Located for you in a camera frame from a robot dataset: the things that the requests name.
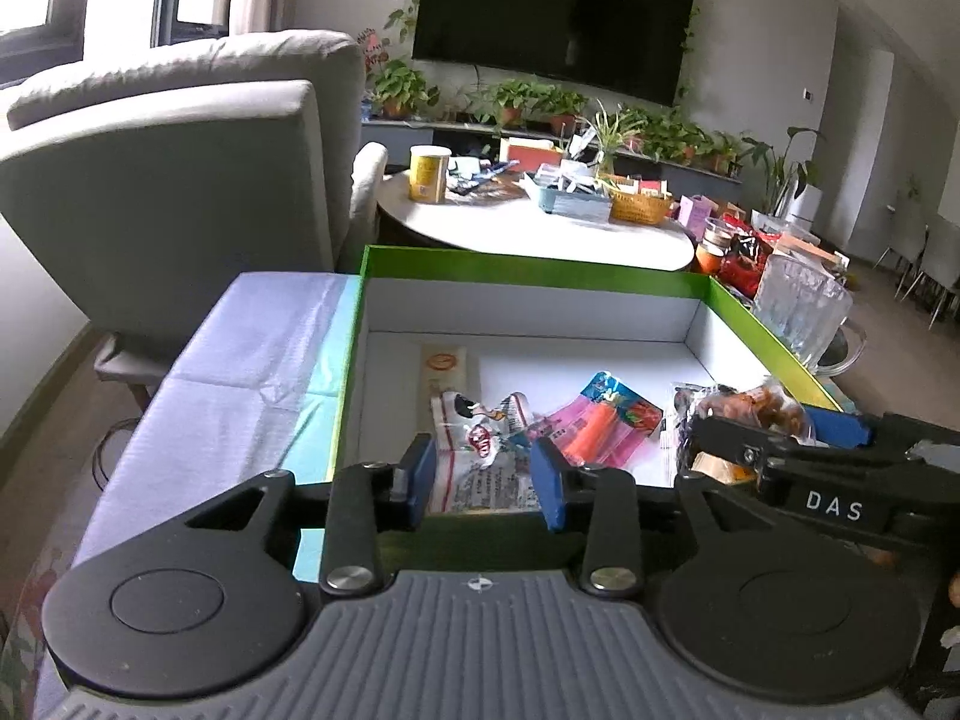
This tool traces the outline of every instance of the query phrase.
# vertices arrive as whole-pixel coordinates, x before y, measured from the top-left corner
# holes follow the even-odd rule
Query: glass pitcher
[[[752,313],[770,330],[800,363],[817,376],[836,376],[847,370],[863,351],[866,336],[848,314],[853,296],[822,269],[784,255],[767,261]],[[856,340],[846,360],[821,367],[820,357],[845,325]]]

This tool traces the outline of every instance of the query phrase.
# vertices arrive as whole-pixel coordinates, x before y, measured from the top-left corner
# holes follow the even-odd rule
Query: black circular joint
[[[208,695],[263,672],[301,633],[301,589],[259,544],[166,528],[75,566],[51,589],[43,630],[68,685],[133,699]]]
[[[673,649],[710,678],[797,704],[886,688],[910,664],[920,618],[901,581],[813,533],[723,533],[656,602]]]
[[[162,568],[117,587],[110,609],[120,622],[143,634],[178,634],[208,621],[223,603],[219,581],[199,571]]]

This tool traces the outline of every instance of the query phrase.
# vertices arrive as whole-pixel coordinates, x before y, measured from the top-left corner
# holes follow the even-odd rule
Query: gray armchair
[[[386,151],[357,154],[352,38],[293,31],[34,76],[0,135],[0,214],[142,403],[244,271],[354,269]]]

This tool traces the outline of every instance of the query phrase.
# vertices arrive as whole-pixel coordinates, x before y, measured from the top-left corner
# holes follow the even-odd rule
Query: wicker basket
[[[630,178],[605,175],[617,184],[635,183]],[[632,224],[660,224],[670,211],[670,197],[650,196],[649,194],[630,194],[627,191],[607,187],[607,193],[613,201],[610,218],[628,221]]]

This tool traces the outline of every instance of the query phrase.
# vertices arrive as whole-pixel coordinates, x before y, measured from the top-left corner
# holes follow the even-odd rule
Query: pink box
[[[693,197],[684,195],[680,200],[680,213],[677,215],[677,220],[699,241],[704,237],[704,229],[707,228],[710,214],[718,207],[713,200],[702,194],[695,194]]]

